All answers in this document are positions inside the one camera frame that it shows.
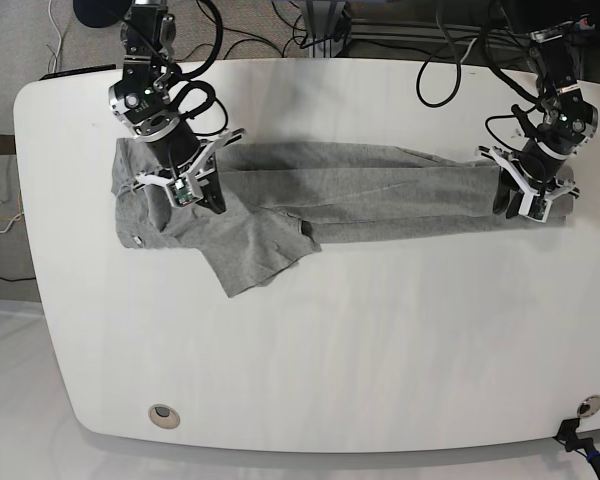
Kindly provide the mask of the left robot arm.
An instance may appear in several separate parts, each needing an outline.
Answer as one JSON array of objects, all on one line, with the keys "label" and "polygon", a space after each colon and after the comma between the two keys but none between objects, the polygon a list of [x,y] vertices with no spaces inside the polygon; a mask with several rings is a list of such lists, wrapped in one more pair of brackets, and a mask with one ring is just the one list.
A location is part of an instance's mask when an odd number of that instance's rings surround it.
[{"label": "left robot arm", "polygon": [[598,126],[596,107],[583,99],[572,57],[564,39],[565,25],[530,32],[529,48],[539,56],[538,93],[526,91],[506,75],[492,59],[486,46],[495,23],[487,23],[476,39],[488,69],[532,108],[542,113],[542,122],[534,124],[529,113],[515,104],[507,118],[515,119],[526,139],[514,148],[506,144],[483,148],[481,152],[500,168],[493,213],[511,219],[545,223],[554,203],[564,197],[577,199],[580,189],[558,174],[578,148],[592,139]]}]

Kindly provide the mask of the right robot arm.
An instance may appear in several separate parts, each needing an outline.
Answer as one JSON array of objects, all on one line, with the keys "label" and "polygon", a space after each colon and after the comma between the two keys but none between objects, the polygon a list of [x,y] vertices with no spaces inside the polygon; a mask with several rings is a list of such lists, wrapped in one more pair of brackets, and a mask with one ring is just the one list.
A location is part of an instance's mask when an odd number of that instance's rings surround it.
[{"label": "right robot arm", "polygon": [[173,208],[200,205],[226,211],[216,153],[242,138],[227,125],[194,132],[189,122],[221,106],[216,91],[200,79],[221,50],[224,26],[211,1],[204,3],[215,24],[215,40],[203,64],[184,72],[174,60],[175,17],[165,1],[133,1],[122,21],[125,48],[122,78],[109,89],[109,105],[134,140],[148,148],[155,167],[133,175],[131,188],[157,187]]}]

